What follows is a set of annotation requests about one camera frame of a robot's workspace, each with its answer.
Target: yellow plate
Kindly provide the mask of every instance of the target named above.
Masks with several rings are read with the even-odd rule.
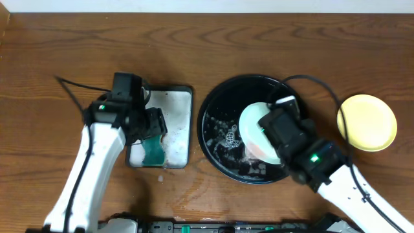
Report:
[[[386,103],[368,94],[358,94],[342,104],[349,142],[364,151],[380,151],[387,148],[397,134],[397,120]],[[345,138],[342,114],[336,117],[339,130]]]

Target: white backdrop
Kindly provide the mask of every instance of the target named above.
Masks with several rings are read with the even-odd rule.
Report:
[[[0,0],[10,12],[414,13],[414,0]]]

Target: black bowl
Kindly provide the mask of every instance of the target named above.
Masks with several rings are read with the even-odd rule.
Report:
[[[197,134],[207,159],[222,173],[243,183],[266,184],[285,178],[281,165],[263,161],[246,161],[245,145],[241,141],[238,124],[243,110],[256,102],[275,102],[294,95],[302,117],[306,107],[296,92],[282,84],[269,96],[279,81],[260,74],[246,74],[219,84],[206,97],[197,119]]]

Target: green led indicator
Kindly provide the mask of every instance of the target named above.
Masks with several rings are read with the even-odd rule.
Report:
[[[313,154],[312,157],[310,158],[310,161],[312,162],[316,162],[319,160],[319,157],[316,154]]]

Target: wooden table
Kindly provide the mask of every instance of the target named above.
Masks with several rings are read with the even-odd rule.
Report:
[[[52,75],[111,88],[116,71],[152,84],[192,86],[194,125],[183,170],[132,170],[121,154],[102,219],[126,210],[179,221],[316,220],[328,211],[343,216],[290,178],[242,184],[203,155],[195,119],[206,95],[236,74],[263,73],[312,74],[340,98],[367,93],[383,99],[397,117],[397,137],[384,151],[357,151],[356,163],[414,222],[413,15],[12,14],[0,56],[1,232],[43,224],[78,151],[80,114]],[[339,139],[327,92],[306,81],[290,84],[307,101],[321,134]],[[97,97],[73,90],[84,106]]]

